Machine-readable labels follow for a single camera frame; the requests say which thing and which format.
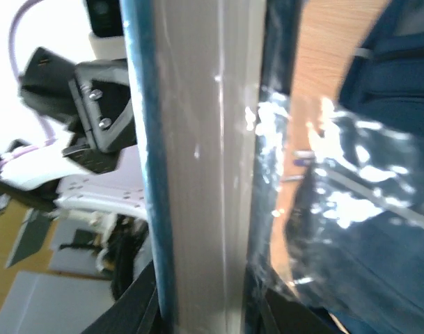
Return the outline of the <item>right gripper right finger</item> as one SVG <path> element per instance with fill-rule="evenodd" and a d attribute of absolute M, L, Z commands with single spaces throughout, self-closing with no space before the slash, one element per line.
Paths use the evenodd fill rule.
<path fill-rule="evenodd" d="M 336 334 L 343 331 L 325 309 L 307 308 L 268 289 L 260 304 L 260 333 Z"/>

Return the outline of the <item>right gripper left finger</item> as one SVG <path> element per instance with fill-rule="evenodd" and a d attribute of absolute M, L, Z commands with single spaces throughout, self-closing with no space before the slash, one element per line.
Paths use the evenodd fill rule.
<path fill-rule="evenodd" d="M 126 292 L 82 334 L 158 334 L 162 319 L 150 262 Z"/>

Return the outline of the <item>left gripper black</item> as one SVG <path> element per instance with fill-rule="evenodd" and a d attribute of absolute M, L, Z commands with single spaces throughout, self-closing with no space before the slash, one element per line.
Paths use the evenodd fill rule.
<path fill-rule="evenodd" d="M 33 53 L 20 77 L 28 107 L 74 134 L 63 157 L 95 174 L 117 168 L 120 153 L 136 144 L 125 59 L 72 63 L 48 49 Z"/>

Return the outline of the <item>navy blue backpack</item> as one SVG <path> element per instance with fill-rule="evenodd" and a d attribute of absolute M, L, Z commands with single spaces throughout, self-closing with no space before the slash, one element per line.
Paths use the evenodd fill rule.
<path fill-rule="evenodd" d="M 274 291 L 343 333 L 424 333 L 424 1 L 390 1 L 338 97 L 296 97 L 312 159 L 283 226 Z"/>

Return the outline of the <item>dark blue fantasy book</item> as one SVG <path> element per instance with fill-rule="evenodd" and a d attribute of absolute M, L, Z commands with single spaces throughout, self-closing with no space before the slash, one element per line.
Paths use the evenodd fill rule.
<path fill-rule="evenodd" d="M 166 333 L 260 333 L 285 259 L 300 1 L 122 1 Z"/>

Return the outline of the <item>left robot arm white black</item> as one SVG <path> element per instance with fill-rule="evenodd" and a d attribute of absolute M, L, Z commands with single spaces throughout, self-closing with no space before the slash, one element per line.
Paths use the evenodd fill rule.
<path fill-rule="evenodd" d="M 95 239 L 67 248 L 95 254 L 119 299 L 149 234 L 127 61 L 73 63 L 40 47 L 15 78 L 45 138 L 0 153 L 0 192 L 41 217 L 87 223 Z"/>

